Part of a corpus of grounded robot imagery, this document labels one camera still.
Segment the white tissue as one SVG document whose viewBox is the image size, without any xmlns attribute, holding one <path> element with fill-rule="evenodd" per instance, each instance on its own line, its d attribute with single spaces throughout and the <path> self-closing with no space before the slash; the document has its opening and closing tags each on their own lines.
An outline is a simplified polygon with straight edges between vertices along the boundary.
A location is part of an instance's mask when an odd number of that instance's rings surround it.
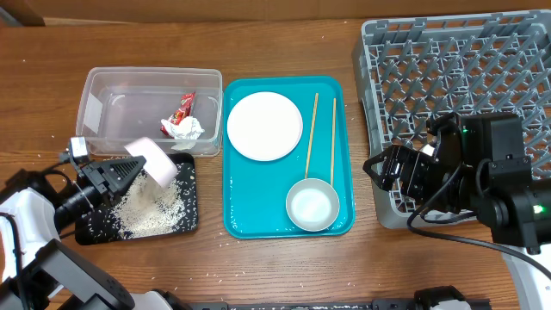
<svg viewBox="0 0 551 310">
<path fill-rule="evenodd" d="M 193 116 L 188 116 L 171 127 L 171 135 L 177 140 L 197 140 L 204 132 L 201 123 Z"/>
</svg>

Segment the grey bowl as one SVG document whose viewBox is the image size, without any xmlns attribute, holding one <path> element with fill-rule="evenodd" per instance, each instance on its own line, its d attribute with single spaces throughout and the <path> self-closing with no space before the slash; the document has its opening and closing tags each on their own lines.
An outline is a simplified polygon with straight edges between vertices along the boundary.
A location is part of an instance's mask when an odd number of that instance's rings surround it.
<svg viewBox="0 0 551 310">
<path fill-rule="evenodd" d="M 286 197 L 288 218 L 301 230 L 315 233 L 330 227 L 340 212 L 337 191 L 326 181 L 306 178 L 295 183 Z"/>
</svg>

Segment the red snack wrapper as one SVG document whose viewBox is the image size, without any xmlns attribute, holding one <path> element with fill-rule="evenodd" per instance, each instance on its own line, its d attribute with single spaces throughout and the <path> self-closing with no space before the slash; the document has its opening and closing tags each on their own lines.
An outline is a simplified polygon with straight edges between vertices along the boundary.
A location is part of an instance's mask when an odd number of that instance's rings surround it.
<svg viewBox="0 0 551 310">
<path fill-rule="evenodd" d="M 191 110 L 193 108 L 195 101 L 195 93 L 186 93 L 182 95 L 180 99 L 180 106 L 174 114 L 172 114 L 167 121 L 172 125 L 179 125 L 180 122 L 191 115 Z"/>
</svg>

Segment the large pink plate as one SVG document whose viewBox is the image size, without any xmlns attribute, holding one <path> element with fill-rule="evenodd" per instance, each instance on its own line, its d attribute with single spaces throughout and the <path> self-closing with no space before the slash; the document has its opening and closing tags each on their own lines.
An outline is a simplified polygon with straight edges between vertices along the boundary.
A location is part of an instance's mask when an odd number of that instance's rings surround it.
<svg viewBox="0 0 551 310">
<path fill-rule="evenodd" d="M 303 120 L 297 106 L 279 93 L 245 96 L 231 109 L 226 131 L 233 148 L 261 162 L 287 156 L 299 143 Z"/>
</svg>

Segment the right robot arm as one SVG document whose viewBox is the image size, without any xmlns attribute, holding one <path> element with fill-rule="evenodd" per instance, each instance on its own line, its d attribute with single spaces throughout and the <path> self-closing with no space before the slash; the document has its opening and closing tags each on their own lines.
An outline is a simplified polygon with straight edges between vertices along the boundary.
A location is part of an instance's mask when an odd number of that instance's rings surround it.
<svg viewBox="0 0 551 310">
<path fill-rule="evenodd" d="M 431 152 L 391 145 L 371 156 L 364 171 L 381 190 L 399 185 L 418 203 L 407 229 L 420 236 L 501 253 L 523 309 L 550 307 L 550 181 L 532 177 L 521 118 L 509 112 L 448 113 L 427 121 Z M 436 210 L 444 224 L 476 218 L 489 242 L 430 232 L 413 225 Z"/>
</svg>

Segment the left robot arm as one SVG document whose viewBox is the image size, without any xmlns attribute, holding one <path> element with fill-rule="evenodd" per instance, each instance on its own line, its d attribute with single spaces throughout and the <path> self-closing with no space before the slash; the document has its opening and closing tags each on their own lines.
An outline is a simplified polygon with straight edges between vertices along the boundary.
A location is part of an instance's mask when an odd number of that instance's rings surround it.
<svg viewBox="0 0 551 310">
<path fill-rule="evenodd" d="M 63 152 L 59 163 L 71 164 L 77 181 L 61 191 L 46 179 L 58 173 L 57 165 L 21 169 L 10 178 L 1 192 L 1 307 L 45 309 L 51 296 L 66 288 L 71 297 L 64 309 L 188 309 L 168 291 L 129 293 L 60 240 L 60 232 L 83 215 L 115 205 L 149 162 L 145 156 L 94 161 Z"/>
</svg>

